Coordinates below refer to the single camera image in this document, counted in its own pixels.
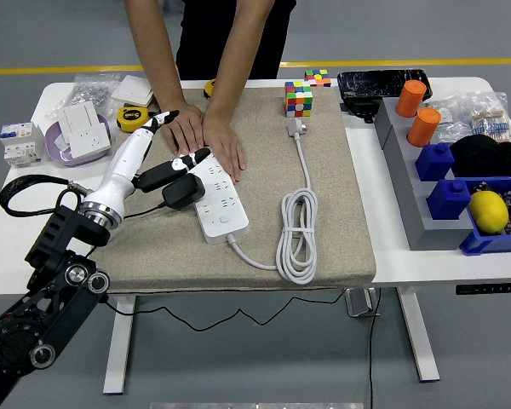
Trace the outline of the person's left hand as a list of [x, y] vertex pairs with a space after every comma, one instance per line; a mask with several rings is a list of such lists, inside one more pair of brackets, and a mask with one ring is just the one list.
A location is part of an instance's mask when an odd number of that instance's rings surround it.
[[229, 117], [208, 110], [204, 114], [202, 131], [204, 143], [210, 147], [232, 182], [238, 183], [241, 172], [246, 168], [246, 159], [241, 141], [230, 122]]

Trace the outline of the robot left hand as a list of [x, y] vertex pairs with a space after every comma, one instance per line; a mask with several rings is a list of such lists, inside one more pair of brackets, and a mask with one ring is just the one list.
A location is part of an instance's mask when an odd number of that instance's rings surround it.
[[153, 136], [178, 115], [177, 110], [160, 113], [134, 131], [114, 155], [99, 187], [83, 200], [79, 212], [87, 217], [107, 217], [111, 224], [119, 224], [125, 214], [124, 200], [136, 189], [149, 193], [161, 187], [181, 187], [189, 171], [211, 154], [209, 148], [139, 172]]

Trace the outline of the person's right hand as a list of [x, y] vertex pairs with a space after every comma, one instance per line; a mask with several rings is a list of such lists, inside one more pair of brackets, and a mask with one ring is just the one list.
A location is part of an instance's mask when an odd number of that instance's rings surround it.
[[160, 128], [169, 150], [175, 156], [194, 153], [204, 146], [202, 129], [202, 113], [192, 105], [178, 102], [167, 111], [178, 110], [178, 116], [170, 123]]

